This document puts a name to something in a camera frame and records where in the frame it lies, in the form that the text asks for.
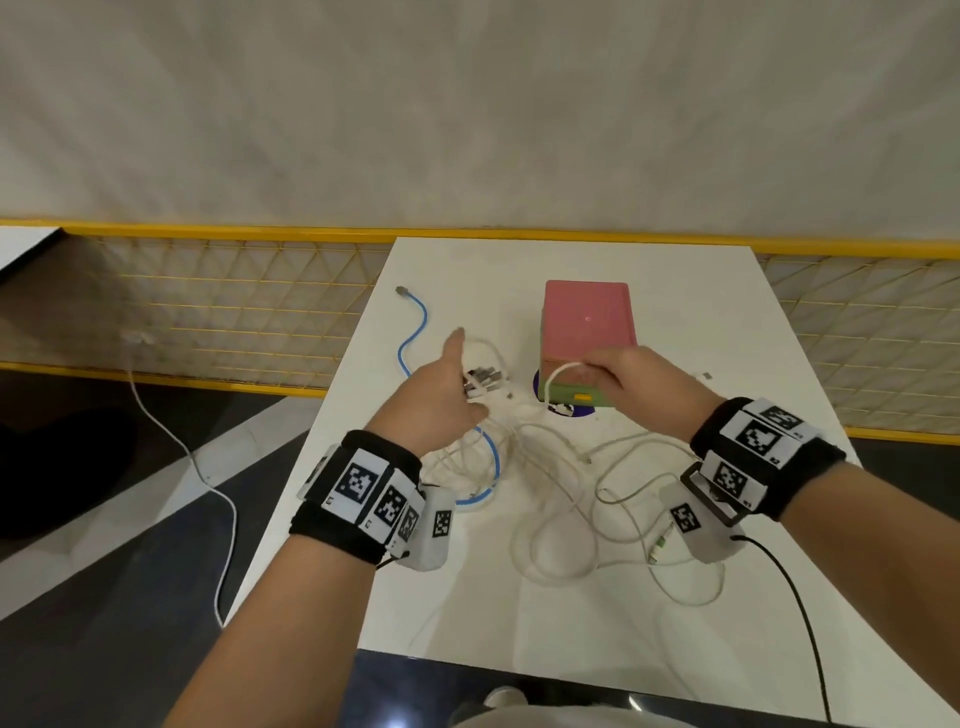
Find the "person's left hand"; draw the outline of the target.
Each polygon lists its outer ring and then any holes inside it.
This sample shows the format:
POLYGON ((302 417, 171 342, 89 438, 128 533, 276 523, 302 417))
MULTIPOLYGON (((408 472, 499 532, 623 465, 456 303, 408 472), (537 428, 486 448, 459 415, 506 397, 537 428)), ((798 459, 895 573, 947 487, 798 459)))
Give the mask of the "person's left hand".
POLYGON ((365 431, 422 459, 478 428, 490 411, 466 396, 465 339, 462 327, 454 329, 439 358, 416 369, 378 408, 365 431))

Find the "person's right hand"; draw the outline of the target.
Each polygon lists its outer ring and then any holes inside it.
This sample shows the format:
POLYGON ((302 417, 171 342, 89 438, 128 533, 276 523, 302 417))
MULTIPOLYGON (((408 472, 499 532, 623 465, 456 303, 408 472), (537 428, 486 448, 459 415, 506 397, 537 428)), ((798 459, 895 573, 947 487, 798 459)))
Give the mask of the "person's right hand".
POLYGON ((625 349, 618 379, 627 394, 613 407, 647 431, 690 443, 725 397, 648 346, 625 349))

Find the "pink box with green base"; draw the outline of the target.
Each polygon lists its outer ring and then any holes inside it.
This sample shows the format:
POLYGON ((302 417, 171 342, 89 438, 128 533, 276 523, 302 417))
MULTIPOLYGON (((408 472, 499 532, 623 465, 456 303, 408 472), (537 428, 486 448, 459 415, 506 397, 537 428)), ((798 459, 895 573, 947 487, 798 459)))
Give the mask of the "pink box with green base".
POLYGON ((543 401, 610 407, 580 362, 595 350, 634 347, 636 334, 628 284, 547 280, 538 361, 543 401))

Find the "person's right forearm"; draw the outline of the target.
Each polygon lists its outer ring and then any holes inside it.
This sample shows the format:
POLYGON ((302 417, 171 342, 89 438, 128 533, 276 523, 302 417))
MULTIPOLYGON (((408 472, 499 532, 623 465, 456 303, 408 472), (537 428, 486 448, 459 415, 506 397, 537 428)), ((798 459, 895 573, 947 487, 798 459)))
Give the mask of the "person's right forearm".
POLYGON ((960 520, 843 462, 802 486, 779 522, 878 636, 960 713, 960 520))

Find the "person's left forearm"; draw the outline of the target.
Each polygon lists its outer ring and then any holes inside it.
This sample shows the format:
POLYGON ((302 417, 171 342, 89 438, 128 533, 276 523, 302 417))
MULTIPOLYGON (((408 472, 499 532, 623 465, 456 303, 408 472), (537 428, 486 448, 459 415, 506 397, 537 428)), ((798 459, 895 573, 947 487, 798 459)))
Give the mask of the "person's left forearm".
POLYGON ((333 728, 377 568, 290 536, 163 728, 333 728))

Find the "black left wristband with markers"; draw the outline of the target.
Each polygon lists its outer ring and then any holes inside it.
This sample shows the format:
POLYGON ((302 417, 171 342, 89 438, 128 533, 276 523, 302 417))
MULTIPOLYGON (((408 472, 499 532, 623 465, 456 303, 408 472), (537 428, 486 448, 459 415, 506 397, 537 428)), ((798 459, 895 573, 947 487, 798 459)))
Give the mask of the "black left wristband with markers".
POLYGON ((374 566, 400 560, 426 511, 421 471, 411 451, 366 430, 349 431, 304 483, 289 534, 374 566))

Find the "black wristband with markers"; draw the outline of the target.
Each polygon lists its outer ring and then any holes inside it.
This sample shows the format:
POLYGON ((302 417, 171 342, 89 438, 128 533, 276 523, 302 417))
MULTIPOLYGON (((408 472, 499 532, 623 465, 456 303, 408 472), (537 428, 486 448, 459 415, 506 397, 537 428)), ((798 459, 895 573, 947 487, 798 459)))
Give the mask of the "black wristband with markers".
POLYGON ((804 419, 747 396, 721 402, 689 444, 700 463, 685 487, 725 526, 754 514, 778 521, 811 480, 847 460, 804 419))
POLYGON ((366 430, 349 431, 304 483, 289 534, 374 566, 400 560, 426 511, 421 471, 411 451, 366 430))

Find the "black right wristband with markers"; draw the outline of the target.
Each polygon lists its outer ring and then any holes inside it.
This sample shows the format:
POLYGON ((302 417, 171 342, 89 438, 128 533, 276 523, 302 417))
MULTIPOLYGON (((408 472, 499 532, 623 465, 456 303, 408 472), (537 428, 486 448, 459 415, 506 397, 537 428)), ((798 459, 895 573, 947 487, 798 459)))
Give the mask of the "black right wristband with markers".
POLYGON ((747 396, 721 402, 689 444, 700 463, 685 487, 725 526, 754 514, 778 521, 811 480, 847 460, 804 419, 747 396))

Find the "person's white clothing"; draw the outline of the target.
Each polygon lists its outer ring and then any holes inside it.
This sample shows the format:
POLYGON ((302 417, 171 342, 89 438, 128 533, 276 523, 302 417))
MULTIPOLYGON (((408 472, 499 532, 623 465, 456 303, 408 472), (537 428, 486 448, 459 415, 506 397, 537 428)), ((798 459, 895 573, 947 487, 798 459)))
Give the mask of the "person's white clothing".
POLYGON ((689 722, 637 708, 602 704, 543 706, 529 703, 525 693, 500 685, 482 702, 462 703, 447 728, 695 728, 689 722))

